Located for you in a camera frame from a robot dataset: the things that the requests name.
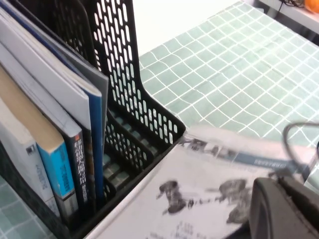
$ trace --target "black plastic file holder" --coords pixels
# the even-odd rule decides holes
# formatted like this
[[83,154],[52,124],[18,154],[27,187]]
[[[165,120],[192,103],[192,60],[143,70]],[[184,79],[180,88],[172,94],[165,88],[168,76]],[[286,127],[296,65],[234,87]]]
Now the black plastic file holder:
[[[80,226],[75,223],[66,227],[20,175],[15,178],[9,175],[8,170],[0,169],[4,179],[58,239],[83,238],[177,144],[185,126],[156,102],[142,85],[132,0],[11,2],[42,30],[58,42],[69,44],[110,79],[105,153],[133,177],[118,192],[105,182],[107,201],[94,216],[79,222]],[[3,148],[0,158],[6,159],[3,161],[7,164],[11,163]]]

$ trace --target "green checkered tablecloth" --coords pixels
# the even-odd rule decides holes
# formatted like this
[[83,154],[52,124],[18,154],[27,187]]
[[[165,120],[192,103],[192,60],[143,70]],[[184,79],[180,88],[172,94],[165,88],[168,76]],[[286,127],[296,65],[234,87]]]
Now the green checkered tablecloth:
[[[296,120],[319,120],[319,48],[238,2],[140,57],[146,90],[187,127],[211,124],[280,140]],[[319,130],[296,129],[313,145]],[[54,236],[0,178],[0,239]]]

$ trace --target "orange object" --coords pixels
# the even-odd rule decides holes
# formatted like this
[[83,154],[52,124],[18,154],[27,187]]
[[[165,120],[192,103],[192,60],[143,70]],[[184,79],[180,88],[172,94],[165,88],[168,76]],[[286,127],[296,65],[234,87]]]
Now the orange object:
[[309,11],[319,13],[319,0],[305,0],[305,7]]

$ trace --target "book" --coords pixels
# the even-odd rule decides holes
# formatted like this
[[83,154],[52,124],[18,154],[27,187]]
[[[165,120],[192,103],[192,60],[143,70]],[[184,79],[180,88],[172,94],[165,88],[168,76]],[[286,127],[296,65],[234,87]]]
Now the book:
[[3,67],[0,67],[0,98],[37,143],[61,218],[70,223],[76,216],[78,203],[62,135],[21,91]]
[[20,89],[62,134],[70,159],[79,209],[84,209],[88,203],[88,181],[86,180],[82,129],[2,44],[0,44],[0,63]]
[[58,68],[64,78],[74,82],[84,91],[84,93],[87,94],[89,98],[89,113],[92,130],[95,192],[97,198],[103,199],[102,147],[104,131],[102,130],[101,92],[94,87],[94,85],[89,82],[62,54],[54,50],[51,45],[47,44],[42,37],[38,35],[38,39],[36,39],[6,12],[2,11],[1,14],[5,17],[7,23],[12,26],[13,30],[36,52],[39,57],[41,57],[51,67],[54,67],[55,69]]
[[30,188],[57,217],[60,217],[34,138],[2,99],[0,99],[0,112],[0,141],[8,156]]
[[15,2],[19,6],[19,9],[23,9],[24,14],[27,14],[30,21],[24,14],[19,12],[6,0],[1,0],[0,4],[3,2],[5,10],[25,29],[27,29],[36,39],[41,43],[48,44],[55,51],[60,52],[65,56],[67,60],[73,64],[77,70],[83,74],[102,94],[102,128],[106,126],[106,109],[107,109],[107,98],[108,98],[108,83],[109,79],[107,76],[102,74],[96,68],[94,68],[90,63],[88,63],[80,54],[78,54],[73,48],[63,42],[54,32],[47,28],[39,19],[37,19],[28,9],[24,8],[19,2]]
[[86,238],[226,238],[247,222],[257,177],[302,182],[302,174],[312,170],[316,149],[292,148],[301,167],[280,142],[191,127]]
[[[95,181],[96,195],[104,197],[102,131],[97,130],[98,128],[102,128],[101,93],[94,86],[65,67],[49,50],[34,39],[32,35],[3,9],[0,9],[0,30],[6,32],[5,36],[0,36],[0,42],[3,46],[81,125],[86,151],[85,158],[88,178],[91,182]],[[86,87],[88,90],[86,93],[88,94],[75,81],[80,82],[79,84]],[[93,116],[92,120],[100,123],[91,123],[91,115]],[[90,135],[94,139],[94,147],[91,143],[93,140]],[[101,159],[97,157],[95,160],[94,154],[101,155]]]

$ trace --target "magazine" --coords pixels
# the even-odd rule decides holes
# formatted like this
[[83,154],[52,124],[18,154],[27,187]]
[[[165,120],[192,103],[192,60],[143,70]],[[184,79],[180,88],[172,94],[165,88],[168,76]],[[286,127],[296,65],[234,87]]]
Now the magazine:
[[288,159],[281,142],[193,127],[97,238],[224,238],[247,222],[257,177],[280,172],[302,180],[301,173],[310,172],[315,149],[293,149],[301,167]]

